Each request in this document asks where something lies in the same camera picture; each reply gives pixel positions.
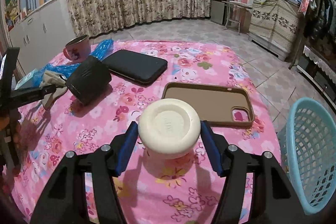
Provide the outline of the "cream round soap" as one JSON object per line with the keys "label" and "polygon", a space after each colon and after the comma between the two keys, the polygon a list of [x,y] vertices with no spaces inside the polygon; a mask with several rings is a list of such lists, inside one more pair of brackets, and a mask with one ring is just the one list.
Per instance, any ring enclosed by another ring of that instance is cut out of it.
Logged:
{"label": "cream round soap", "polygon": [[148,155],[155,159],[177,159],[187,155],[201,133],[201,120],[188,103],[165,98],[143,110],[138,134]]}

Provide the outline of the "teal tissue box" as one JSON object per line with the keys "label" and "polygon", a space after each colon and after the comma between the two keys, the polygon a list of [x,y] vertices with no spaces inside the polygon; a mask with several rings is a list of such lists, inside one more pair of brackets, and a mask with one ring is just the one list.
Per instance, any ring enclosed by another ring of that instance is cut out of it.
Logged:
{"label": "teal tissue box", "polygon": [[34,85],[34,76],[38,72],[37,69],[30,71],[27,75],[25,75],[16,85],[15,90],[24,89],[24,88],[33,88]]}

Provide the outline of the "light blue plastic basket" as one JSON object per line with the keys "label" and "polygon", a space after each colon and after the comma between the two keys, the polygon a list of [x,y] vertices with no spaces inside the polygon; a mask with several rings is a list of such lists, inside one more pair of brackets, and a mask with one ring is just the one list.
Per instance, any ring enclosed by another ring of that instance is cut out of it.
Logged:
{"label": "light blue plastic basket", "polygon": [[281,165],[304,212],[325,208],[335,192],[335,122],[317,101],[303,97],[291,106],[277,133]]}

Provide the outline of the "white low cabinet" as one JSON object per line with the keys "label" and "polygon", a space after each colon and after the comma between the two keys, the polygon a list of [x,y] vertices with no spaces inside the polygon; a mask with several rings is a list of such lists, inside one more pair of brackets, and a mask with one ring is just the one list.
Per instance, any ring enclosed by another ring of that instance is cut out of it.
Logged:
{"label": "white low cabinet", "polygon": [[49,0],[10,32],[10,45],[19,47],[18,63],[26,75],[44,67],[76,37],[67,0]]}

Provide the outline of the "pink enamel mug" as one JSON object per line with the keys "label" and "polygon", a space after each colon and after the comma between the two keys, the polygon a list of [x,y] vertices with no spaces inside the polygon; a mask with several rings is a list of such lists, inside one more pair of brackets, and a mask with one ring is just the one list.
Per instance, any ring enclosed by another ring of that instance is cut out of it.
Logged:
{"label": "pink enamel mug", "polygon": [[91,53],[91,45],[88,35],[82,35],[72,39],[63,49],[63,55],[72,62],[80,62]]}

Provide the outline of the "black ribbed speaker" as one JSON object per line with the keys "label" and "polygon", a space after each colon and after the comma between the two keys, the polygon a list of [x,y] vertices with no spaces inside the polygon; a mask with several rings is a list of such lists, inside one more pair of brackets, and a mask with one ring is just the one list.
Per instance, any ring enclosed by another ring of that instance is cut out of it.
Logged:
{"label": "black ribbed speaker", "polygon": [[66,87],[79,102],[88,105],[107,89],[111,80],[107,66],[89,55],[66,80]]}

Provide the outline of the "pink floral tablecloth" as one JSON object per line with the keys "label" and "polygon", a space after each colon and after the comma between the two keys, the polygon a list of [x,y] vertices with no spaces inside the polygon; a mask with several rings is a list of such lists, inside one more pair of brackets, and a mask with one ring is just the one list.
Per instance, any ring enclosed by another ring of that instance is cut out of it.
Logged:
{"label": "pink floral tablecloth", "polygon": [[[23,161],[17,177],[8,180],[13,199],[25,220],[64,154],[93,152],[124,133],[142,111],[161,98],[170,82],[230,86],[244,89],[255,120],[249,129],[218,127],[229,143],[248,153],[271,151],[280,157],[272,119],[234,51],[214,43],[168,41],[115,42],[115,51],[130,50],[167,61],[167,70],[154,84],[139,87],[113,77],[106,93],[84,107],[67,92],[50,110],[40,102],[21,108]],[[210,223],[224,180],[212,170],[203,143],[186,156],[154,163],[138,141],[127,170],[114,179],[129,223]]]}

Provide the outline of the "blue plastic bag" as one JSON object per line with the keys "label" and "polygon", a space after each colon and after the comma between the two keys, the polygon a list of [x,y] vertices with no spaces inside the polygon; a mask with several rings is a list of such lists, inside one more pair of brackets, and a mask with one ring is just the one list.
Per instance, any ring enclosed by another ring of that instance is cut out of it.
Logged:
{"label": "blue plastic bag", "polygon": [[[113,44],[114,40],[112,39],[102,40],[99,44],[94,44],[91,46],[92,52],[89,55],[102,61],[113,52]],[[32,86],[38,87],[40,85],[45,71],[60,73],[65,78],[70,77],[70,75],[72,75],[75,69],[80,65],[81,61],[66,62],[64,58],[65,57],[63,54],[58,54],[50,63],[46,64],[41,69],[37,69],[33,74]]]}

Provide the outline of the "brown phone case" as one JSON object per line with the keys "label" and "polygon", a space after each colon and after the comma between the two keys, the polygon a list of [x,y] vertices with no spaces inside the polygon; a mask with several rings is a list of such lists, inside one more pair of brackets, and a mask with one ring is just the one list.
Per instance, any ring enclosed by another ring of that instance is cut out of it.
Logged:
{"label": "brown phone case", "polygon": [[255,114],[248,93],[226,86],[168,83],[162,98],[174,98],[191,105],[200,120],[214,127],[250,128]]}

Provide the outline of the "low tv bench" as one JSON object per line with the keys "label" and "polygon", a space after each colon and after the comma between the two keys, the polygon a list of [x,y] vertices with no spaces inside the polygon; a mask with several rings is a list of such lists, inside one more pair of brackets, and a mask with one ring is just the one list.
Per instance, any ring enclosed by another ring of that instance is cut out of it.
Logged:
{"label": "low tv bench", "polygon": [[297,71],[325,98],[335,111],[335,70],[314,48],[304,46],[299,55]]}

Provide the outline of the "black zip case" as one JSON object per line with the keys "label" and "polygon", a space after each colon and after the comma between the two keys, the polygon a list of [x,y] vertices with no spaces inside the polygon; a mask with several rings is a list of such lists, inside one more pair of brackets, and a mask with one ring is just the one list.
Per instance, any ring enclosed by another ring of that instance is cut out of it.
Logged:
{"label": "black zip case", "polygon": [[113,75],[142,86],[153,84],[168,67],[165,59],[128,50],[118,50],[102,63]]}

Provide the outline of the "covered chest with clothes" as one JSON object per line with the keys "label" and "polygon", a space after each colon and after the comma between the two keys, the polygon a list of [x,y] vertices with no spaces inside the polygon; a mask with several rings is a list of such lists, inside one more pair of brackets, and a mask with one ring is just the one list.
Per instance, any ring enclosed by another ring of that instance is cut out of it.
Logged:
{"label": "covered chest with clothes", "polygon": [[253,0],[249,39],[280,60],[289,58],[298,38],[302,0]]}

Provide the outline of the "small metal side table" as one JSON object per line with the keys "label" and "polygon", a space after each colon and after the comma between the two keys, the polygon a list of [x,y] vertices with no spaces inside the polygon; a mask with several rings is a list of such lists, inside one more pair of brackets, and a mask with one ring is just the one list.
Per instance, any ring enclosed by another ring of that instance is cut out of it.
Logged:
{"label": "small metal side table", "polygon": [[242,26],[242,14],[247,11],[251,11],[253,6],[248,3],[238,1],[222,1],[226,8],[226,19],[224,20],[224,26],[228,27],[233,23],[238,28],[238,34],[241,32]]}

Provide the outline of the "clothes rack with garments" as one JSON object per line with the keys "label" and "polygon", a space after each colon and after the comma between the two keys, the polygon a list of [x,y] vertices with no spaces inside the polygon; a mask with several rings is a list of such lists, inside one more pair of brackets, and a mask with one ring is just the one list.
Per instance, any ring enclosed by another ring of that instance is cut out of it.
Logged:
{"label": "clothes rack with garments", "polygon": [[335,0],[302,0],[299,26],[289,69],[298,64],[305,48],[335,70]]}

